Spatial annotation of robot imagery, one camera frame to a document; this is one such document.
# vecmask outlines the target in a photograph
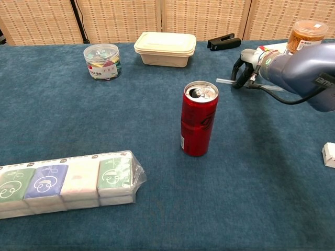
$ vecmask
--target table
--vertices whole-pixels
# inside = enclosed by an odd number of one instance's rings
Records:
[[[132,150],[148,177],[135,204],[0,220],[0,249],[334,249],[335,169],[321,156],[334,113],[217,84],[208,153],[180,147],[185,85],[229,78],[242,49],[275,42],[199,42],[180,69],[144,65],[122,43],[110,82],[90,77],[86,44],[0,47],[2,165]]]

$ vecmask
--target plastic wrap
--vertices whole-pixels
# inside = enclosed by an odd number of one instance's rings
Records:
[[[131,151],[0,167],[0,219],[134,203],[146,174]]]

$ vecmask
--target black clip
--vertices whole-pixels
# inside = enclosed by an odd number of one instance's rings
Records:
[[[241,45],[241,39],[234,38],[235,34],[231,33],[222,37],[210,39],[207,43],[207,48],[211,51],[219,51],[236,48]]]

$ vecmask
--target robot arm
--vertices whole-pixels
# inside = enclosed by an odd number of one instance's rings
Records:
[[[309,46],[294,55],[277,51],[259,55],[255,50],[243,50],[234,65],[232,80],[235,80],[237,66],[240,67],[243,63],[245,70],[233,84],[234,88],[247,83],[249,88],[262,89],[254,84],[255,78],[260,74],[271,83],[302,97],[297,102],[284,102],[286,104],[307,101],[318,111],[335,110],[335,43]]]

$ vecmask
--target red can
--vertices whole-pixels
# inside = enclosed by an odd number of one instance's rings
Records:
[[[182,108],[182,149],[192,156],[204,155],[209,146],[216,106],[218,88],[205,81],[186,85]]]

